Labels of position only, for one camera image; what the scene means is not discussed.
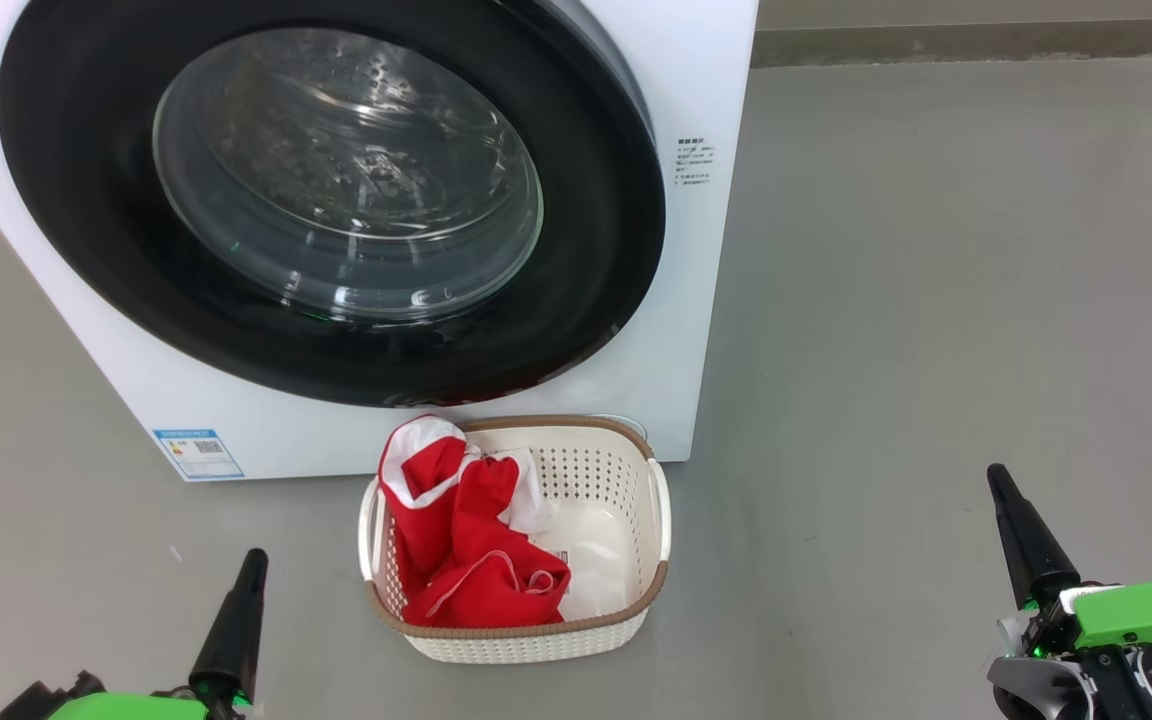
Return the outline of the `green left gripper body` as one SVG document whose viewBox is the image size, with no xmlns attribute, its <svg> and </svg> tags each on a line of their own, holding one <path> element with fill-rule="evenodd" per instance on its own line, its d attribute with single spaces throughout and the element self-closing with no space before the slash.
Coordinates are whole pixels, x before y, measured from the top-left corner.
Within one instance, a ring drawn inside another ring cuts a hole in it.
<svg viewBox="0 0 1152 720">
<path fill-rule="evenodd" d="M 109 692 L 82 670 L 68 688 L 28 685 L 0 711 L 0 720 L 248 720 L 252 711 L 242 689 L 204 682 L 152 694 Z"/>
</svg>

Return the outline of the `red and white garment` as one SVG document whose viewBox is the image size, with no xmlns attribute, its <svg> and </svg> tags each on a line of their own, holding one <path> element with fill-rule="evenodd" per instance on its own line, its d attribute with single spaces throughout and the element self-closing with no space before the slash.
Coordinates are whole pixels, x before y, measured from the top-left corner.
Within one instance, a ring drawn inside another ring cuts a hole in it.
<svg viewBox="0 0 1152 720">
<path fill-rule="evenodd" d="M 378 478 L 396 524 L 406 623 L 562 623 L 573 571 L 532 541 L 556 524 L 558 505 L 530 448 L 488 454 L 449 420 L 417 416 L 393 430 Z"/>
</svg>

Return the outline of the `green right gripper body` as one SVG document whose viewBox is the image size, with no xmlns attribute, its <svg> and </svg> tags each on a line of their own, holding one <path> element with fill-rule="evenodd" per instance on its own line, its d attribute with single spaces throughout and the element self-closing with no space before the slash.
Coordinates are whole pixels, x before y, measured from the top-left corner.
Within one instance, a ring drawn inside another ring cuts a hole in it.
<svg viewBox="0 0 1152 720">
<path fill-rule="evenodd" d="M 986 676 L 1005 720 L 1152 720 L 1152 582 L 1044 579 L 998 629 Z"/>
</svg>

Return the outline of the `dark grey round washer door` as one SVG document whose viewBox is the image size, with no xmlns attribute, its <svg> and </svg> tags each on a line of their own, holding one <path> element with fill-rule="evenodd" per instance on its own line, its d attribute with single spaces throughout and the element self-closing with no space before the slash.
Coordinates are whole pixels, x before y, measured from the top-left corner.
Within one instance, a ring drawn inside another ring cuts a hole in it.
<svg viewBox="0 0 1152 720">
<path fill-rule="evenodd" d="M 28 0 L 0 137 L 103 300 L 333 404 L 547 382 L 664 252 L 645 103 L 548 0 Z"/>
</svg>

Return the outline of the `blue energy label sticker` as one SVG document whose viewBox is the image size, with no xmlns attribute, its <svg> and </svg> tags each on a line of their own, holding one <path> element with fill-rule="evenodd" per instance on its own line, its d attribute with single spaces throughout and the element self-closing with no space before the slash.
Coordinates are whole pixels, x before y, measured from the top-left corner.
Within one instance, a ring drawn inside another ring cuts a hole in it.
<svg viewBox="0 0 1152 720">
<path fill-rule="evenodd" d="M 237 480 L 244 473 L 215 430 L 154 430 L 166 456 L 185 480 Z"/>
</svg>

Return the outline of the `cream perforated laundry basket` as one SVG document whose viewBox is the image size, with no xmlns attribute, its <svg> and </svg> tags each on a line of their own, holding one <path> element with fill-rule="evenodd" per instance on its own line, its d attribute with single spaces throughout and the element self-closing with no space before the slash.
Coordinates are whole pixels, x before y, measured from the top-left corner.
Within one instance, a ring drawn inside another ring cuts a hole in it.
<svg viewBox="0 0 1152 720">
<path fill-rule="evenodd" d="M 454 424 L 488 450 L 530 448 L 556 524 L 532 537 L 570 564 L 562 623 L 449 629 L 406 623 L 396 524 L 378 475 L 358 516 L 358 562 L 376 616 L 417 651 L 448 664 L 543 664 L 617 650 L 643 626 L 666 583 L 669 488 L 635 430 L 598 416 L 513 416 Z"/>
</svg>

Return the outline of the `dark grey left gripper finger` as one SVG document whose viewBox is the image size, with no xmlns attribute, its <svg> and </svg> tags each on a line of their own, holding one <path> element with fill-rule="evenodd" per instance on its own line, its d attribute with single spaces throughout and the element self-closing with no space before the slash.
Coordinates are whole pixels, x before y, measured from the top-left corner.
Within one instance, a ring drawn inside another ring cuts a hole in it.
<svg viewBox="0 0 1152 720">
<path fill-rule="evenodd" d="M 228 593 L 221 602 L 215 620 L 212 621 L 204 646 L 200 647 L 200 653 L 189 674 L 189 688 L 198 697 L 234 697 L 232 679 L 225 662 L 230 659 L 230 652 L 238 650 L 238 644 L 230 639 Z"/>
<path fill-rule="evenodd" d="M 228 593 L 230 639 L 238 644 L 238 650 L 230 652 L 230 659 L 225 662 L 234 697 L 253 697 L 255 694 L 268 569 L 270 558 L 265 550 L 248 551 Z"/>
</svg>

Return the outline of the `white front-load washing machine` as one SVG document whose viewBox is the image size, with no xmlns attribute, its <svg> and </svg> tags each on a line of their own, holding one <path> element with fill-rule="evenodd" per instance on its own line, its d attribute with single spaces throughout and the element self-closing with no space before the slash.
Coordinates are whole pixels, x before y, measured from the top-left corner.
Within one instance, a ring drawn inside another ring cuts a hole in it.
<svg viewBox="0 0 1152 720">
<path fill-rule="evenodd" d="M 385 438 L 420 414 L 627 420 L 659 458 L 689 457 L 759 0 L 548 1 L 593 29 L 596 45 L 631 74 L 666 183 L 666 236 L 646 296 L 607 344 L 550 381 L 502 397 L 333 404 L 194 359 L 120 313 L 50 245 L 20 199 L 0 137 L 0 232 L 175 473 L 154 430 L 215 430 L 244 473 L 237 480 L 346 477 L 376 471 Z M 0 0 L 0 65 L 26 3 Z"/>
</svg>

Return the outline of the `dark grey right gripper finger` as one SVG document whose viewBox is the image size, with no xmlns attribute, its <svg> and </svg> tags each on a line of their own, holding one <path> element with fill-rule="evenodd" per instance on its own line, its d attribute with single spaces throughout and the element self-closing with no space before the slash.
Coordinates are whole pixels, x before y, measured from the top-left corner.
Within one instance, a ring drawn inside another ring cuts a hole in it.
<svg viewBox="0 0 1152 720">
<path fill-rule="evenodd" d="M 1032 552 L 1030 561 L 1033 562 L 1032 597 L 1030 598 L 1032 600 L 1056 600 L 1061 591 L 1079 585 L 1082 578 L 1039 511 L 1038 515 L 1036 533 L 1026 543 L 1026 548 Z"/>
<path fill-rule="evenodd" d="M 998 538 L 1005 551 L 1011 597 L 1016 609 L 1024 609 L 1032 597 L 1033 584 L 1032 552 L 1026 548 L 1026 543 L 1036 533 L 1037 520 L 1041 516 L 1020 492 L 1005 464 L 988 465 L 987 483 L 995 505 Z"/>
</svg>

